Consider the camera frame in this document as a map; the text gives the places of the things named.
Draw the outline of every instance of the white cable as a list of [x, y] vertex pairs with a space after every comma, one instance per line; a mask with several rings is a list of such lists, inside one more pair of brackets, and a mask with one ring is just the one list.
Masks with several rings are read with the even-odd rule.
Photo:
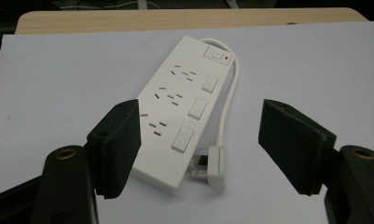
[[[127, 3], [124, 3], [124, 4], [120, 4], [120, 5], [115, 5], [115, 6], [111, 6], [111, 7], [84, 7], [84, 6], [70, 6], [70, 7], [60, 7], [60, 9], [67, 9], [67, 8], [89, 8], [89, 9], [103, 9], [103, 8], [117, 8], [117, 7], [125, 7], [127, 5], [131, 5], [131, 4], [136, 4], [136, 3], [139, 3], [140, 1], [132, 1], [132, 2], [127, 2]], [[154, 3], [151, 3], [151, 2], [147, 2], [149, 5], [152, 5], [154, 7], [156, 7], [157, 9], [160, 9], [160, 7], [158, 7], [158, 5], [154, 4]]]
[[[220, 47], [221, 49], [224, 49], [226, 51], [229, 51], [229, 52], [233, 53], [233, 51], [228, 46], [226, 46], [224, 43], [222, 43], [219, 40], [212, 39], [212, 38], [204, 38], [204, 39], [200, 39], [200, 41], [204, 42], [206, 44], [216, 45], [216, 46]], [[240, 69], [239, 68], [239, 61], [238, 61], [238, 59], [237, 59], [237, 57], [234, 53], [233, 53], [233, 55], [235, 57], [234, 60], [233, 60], [234, 76], [233, 76], [232, 83], [230, 84], [227, 99], [224, 103], [224, 106], [222, 107], [221, 118], [220, 118], [219, 125], [218, 125], [218, 134], [215, 138], [215, 145], [218, 146], [218, 147], [223, 147], [225, 145], [224, 144], [225, 121], [227, 120], [227, 115], [228, 115], [228, 111], [229, 111], [229, 108], [230, 108], [230, 103], [231, 103], [232, 98], [233, 98], [233, 94], [236, 90], [237, 83], [239, 82], [239, 69]]]

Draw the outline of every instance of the wooden table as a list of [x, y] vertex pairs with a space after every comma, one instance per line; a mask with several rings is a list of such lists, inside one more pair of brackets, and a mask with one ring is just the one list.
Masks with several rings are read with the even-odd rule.
[[21, 16], [16, 34], [61, 34], [367, 21], [350, 8], [163, 9], [36, 11]]

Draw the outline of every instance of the white paper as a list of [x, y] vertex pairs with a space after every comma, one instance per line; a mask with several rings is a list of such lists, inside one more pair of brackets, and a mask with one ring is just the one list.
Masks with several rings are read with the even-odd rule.
[[[227, 188], [186, 177], [170, 196], [131, 177], [118, 199], [97, 197], [101, 223], [327, 223], [326, 188], [317, 196], [298, 195], [258, 144], [262, 102], [297, 108], [338, 136], [336, 149], [374, 149], [374, 22], [6, 35], [0, 192], [40, 175], [52, 150], [83, 146], [113, 105], [138, 95], [183, 35], [219, 39], [240, 60], [226, 129]], [[220, 106], [199, 152], [214, 142], [219, 114]]]

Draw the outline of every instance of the white power strip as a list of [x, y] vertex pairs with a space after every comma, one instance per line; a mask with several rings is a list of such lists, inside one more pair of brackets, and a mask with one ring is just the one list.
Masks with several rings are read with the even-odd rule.
[[137, 97], [142, 145], [132, 175], [175, 194], [234, 55], [184, 36]]

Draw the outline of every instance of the power strip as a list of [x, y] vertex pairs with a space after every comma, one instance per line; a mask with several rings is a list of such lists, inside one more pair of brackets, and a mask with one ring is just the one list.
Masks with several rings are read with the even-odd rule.
[[175, 194], [234, 55], [184, 36], [138, 95], [142, 145], [132, 175]]

